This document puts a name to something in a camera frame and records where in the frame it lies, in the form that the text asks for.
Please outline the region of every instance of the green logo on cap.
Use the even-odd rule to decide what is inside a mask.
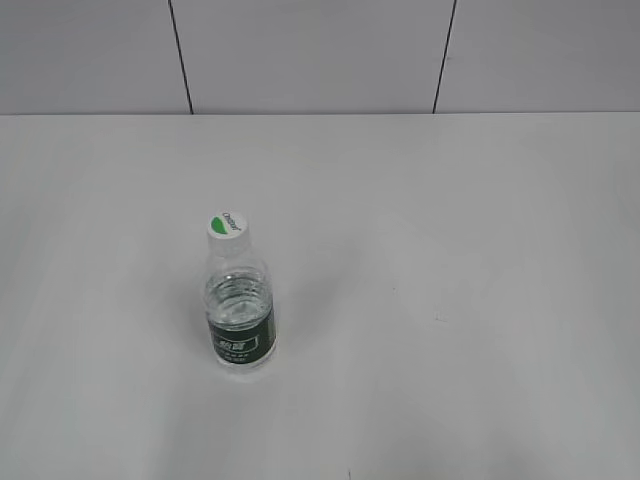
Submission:
[[[214,232],[221,235],[227,234],[227,230],[224,228],[224,223],[222,223],[220,217],[213,217],[213,220],[211,220],[211,228]]]

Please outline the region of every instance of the white wall tile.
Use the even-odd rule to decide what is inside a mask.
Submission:
[[[0,114],[188,112],[166,1],[0,8]]]
[[[174,0],[196,113],[430,112],[452,0]]]
[[[637,0],[459,0],[439,112],[640,109]]]

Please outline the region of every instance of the bottle label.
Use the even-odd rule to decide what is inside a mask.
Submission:
[[[276,340],[273,307],[255,327],[246,330],[225,330],[209,323],[216,353],[229,363],[253,363],[264,357]]]

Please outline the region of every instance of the tile grout line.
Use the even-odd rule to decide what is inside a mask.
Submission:
[[[431,113],[436,113],[438,108],[438,98],[440,97],[440,86],[442,85],[442,76],[444,74],[444,67],[447,62],[447,55],[449,52],[449,42],[451,41],[451,31],[453,30],[453,18],[456,16],[456,8],[458,7],[458,0],[453,0],[453,7],[451,8],[451,18],[449,19],[449,30],[447,30],[447,39],[444,43],[444,53],[442,54],[442,64],[440,65],[440,75],[438,76],[438,87],[436,88],[436,96],[433,99],[433,110]]]
[[[182,81],[184,89],[187,93],[187,102],[189,103],[189,113],[193,115],[193,104],[191,103],[191,92],[189,90],[189,81],[187,80],[187,70],[184,67],[184,58],[182,57],[182,46],[180,45],[180,37],[178,36],[178,26],[176,24],[176,15],[173,11],[173,2],[167,0],[169,4],[169,13],[171,14],[171,23],[173,24],[173,35],[176,39],[176,47],[178,48],[178,57],[180,58],[180,69],[182,70]]]

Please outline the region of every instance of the bottle cap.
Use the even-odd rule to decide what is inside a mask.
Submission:
[[[209,248],[219,257],[232,257],[251,245],[249,224],[237,212],[217,213],[209,222]]]

